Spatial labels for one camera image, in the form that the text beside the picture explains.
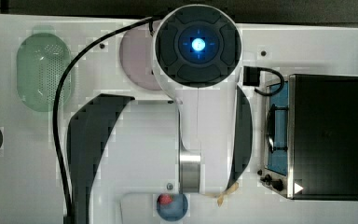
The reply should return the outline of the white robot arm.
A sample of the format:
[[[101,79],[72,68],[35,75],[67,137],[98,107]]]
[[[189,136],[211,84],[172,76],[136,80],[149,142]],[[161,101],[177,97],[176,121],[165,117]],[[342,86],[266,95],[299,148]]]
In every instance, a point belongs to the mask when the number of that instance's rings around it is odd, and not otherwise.
[[[215,7],[179,7],[161,20],[151,54],[153,75],[178,109],[180,192],[217,195],[230,189],[253,146],[235,22]]]

